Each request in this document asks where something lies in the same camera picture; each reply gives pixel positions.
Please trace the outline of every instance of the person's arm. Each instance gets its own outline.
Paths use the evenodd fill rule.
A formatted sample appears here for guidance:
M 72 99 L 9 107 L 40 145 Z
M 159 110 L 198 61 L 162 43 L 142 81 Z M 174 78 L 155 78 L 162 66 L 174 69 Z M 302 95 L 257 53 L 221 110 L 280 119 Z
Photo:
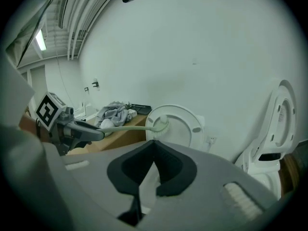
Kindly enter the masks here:
M 36 121 L 27 115 L 23 115 L 20 120 L 19 127 L 21 130 L 28 131 L 37 136 Z M 50 142 L 48 131 L 44 127 L 40 128 L 40 140 L 42 142 Z

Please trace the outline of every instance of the wall socket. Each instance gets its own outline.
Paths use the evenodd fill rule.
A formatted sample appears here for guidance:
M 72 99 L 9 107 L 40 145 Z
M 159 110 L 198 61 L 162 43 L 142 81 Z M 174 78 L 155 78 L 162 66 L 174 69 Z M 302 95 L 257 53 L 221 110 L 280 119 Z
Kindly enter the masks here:
M 207 136 L 205 142 L 206 142 L 206 143 L 215 144 L 215 143 L 216 143 L 216 140 L 217 140 L 217 137 L 214 137 L 214 136 Z

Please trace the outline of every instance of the fluorescent light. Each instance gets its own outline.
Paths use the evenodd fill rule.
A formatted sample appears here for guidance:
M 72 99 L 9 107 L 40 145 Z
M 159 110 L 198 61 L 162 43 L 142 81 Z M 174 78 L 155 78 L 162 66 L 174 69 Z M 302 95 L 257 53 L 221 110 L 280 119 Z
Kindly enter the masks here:
M 37 40 L 38 46 L 40 48 L 41 51 L 45 51 L 46 50 L 46 44 L 43 38 L 43 33 L 42 30 L 40 30 L 37 34 L 37 36 L 35 37 L 35 39 Z

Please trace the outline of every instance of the raised toilet lid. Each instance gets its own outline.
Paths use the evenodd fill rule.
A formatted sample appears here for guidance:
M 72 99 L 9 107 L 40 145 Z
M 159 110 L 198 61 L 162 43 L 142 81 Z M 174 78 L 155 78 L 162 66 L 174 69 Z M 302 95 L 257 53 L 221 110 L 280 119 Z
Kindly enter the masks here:
M 253 174 L 251 176 L 266 186 L 277 199 L 281 198 L 281 183 L 278 171 L 273 171 L 266 174 Z
M 147 140 L 157 139 L 197 150 L 202 148 L 203 126 L 193 112 L 179 105 L 162 105 L 150 112 L 145 125 L 153 127 L 162 115 L 167 115 L 169 119 L 169 130 L 159 138 L 154 138 L 155 133 L 146 131 Z

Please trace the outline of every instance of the gray clothing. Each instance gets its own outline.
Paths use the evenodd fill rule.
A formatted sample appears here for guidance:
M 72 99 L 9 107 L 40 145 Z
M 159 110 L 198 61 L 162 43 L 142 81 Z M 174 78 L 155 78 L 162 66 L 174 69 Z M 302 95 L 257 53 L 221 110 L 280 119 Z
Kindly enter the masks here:
M 121 127 L 124 123 L 131 120 L 128 110 L 125 108 L 125 104 L 120 102 L 112 102 L 105 106 L 97 114 L 94 125 L 99 127 L 105 119 L 110 119 L 116 127 Z

